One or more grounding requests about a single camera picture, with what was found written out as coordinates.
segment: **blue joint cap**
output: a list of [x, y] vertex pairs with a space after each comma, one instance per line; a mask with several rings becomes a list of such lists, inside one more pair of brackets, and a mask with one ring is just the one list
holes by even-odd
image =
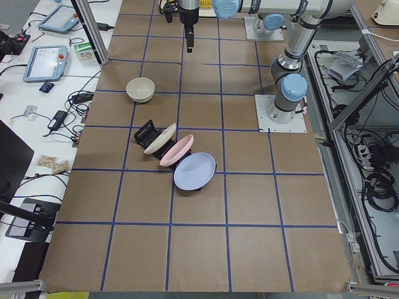
[[234, 17], [238, 12], [238, 0], [212, 0], [213, 10], [220, 19]]
[[281, 91], [289, 101], [298, 102], [306, 95], [306, 79], [299, 74], [289, 74], [281, 83]]
[[277, 30], [284, 25], [284, 16], [282, 14], [270, 14], [264, 18], [263, 24], [267, 30]]

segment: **plate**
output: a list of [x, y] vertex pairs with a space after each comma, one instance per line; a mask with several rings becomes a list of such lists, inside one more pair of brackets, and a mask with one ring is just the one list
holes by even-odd
[[176, 123], [172, 123], [160, 136], [158, 136], [149, 146], [145, 149], [145, 154], [153, 154], [158, 151], [176, 131]]
[[179, 140], [169, 151], [164, 155], [164, 157], [160, 161], [160, 166], [170, 166], [175, 164], [181, 157], [188, 152], [193, 145], [194, 136], [193, 134], [189, 134]]
[[173, 179], [177, 187], [192, 191], [205, 186], [216, 171], [216, 162], [208, 153], [195, 153], [177, 166]]

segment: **monitor stand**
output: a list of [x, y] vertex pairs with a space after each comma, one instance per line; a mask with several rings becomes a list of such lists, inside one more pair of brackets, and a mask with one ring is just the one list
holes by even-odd
[[15, 216], [8, 227], [6, 237], [45, 242], [54, 229], [54, 222], [60, 204], [25, 198], [21, 207], [0, 202], [0, 211]]

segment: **pink plate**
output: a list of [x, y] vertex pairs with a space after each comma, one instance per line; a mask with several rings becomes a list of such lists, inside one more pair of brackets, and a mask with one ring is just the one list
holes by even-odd
[[161, 166], [170, 166], [177, 161], [181, 157], [185, 155], [185, 153], [188, 152], [188, 150], [191, 148], [191, 145], [193, 145], [194, 142], [194, 136], [193, 134], [189, 134], [179, 140], [169, 151], [164, 155], [164, 157], [160, 161]]

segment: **black connector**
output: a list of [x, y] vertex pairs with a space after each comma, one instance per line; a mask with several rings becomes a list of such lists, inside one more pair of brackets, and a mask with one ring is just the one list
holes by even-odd
[[109, 29], [113, 29], [115, 27], [112, 27], [106, 23], [97, 23], [97, 27], [99, 28], [99, 30], [101, 31], [108, 31]]
[[71, 97], [72, 103], [75, 105], [85, 103], [87, 101], [91, 101], [93, 99], [94, 93], [92, 92], [85, 92], [85, 93], [78, 93], [77, 95], [73, 95]]
[[54, 115], [50, 123], [48, 124], [48, 129], [50, 131], [57, 131], [64, 120], [67, 118], [68, 113], [62, 110], [58, 110], [57, 113]]

